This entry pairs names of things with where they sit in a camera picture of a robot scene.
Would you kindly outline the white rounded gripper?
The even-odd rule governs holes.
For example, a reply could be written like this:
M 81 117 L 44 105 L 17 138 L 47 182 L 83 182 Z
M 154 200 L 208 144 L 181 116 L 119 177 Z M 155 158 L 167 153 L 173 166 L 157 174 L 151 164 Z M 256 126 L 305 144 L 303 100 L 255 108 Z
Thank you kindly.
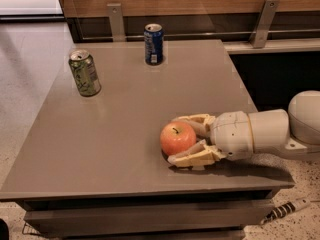
M 242 112 L 227 112 L 217 118 L 209 114 L 194 114 L 173 119 L 189 124 L 198 136 L 208 138 L 175 155 L 168 162 L 178 168 L 212 165 L 221 159 L 247 159 L 253 154 L 253 136 L 249 116 Z

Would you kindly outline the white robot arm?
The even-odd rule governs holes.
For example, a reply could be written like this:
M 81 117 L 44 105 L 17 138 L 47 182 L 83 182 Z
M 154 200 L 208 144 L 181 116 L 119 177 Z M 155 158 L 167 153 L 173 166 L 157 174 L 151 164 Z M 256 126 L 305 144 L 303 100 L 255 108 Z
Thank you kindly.
M 200 140 L 189 149 L 171 155 L 176 167 L 205 166 L 222 159 L 248 159 L 269 153 L 289 160 L 314 161 L 320 157 L 320 92 L 295 95 L 287 110 L 226 112 L 219 116 L 181 116 Z

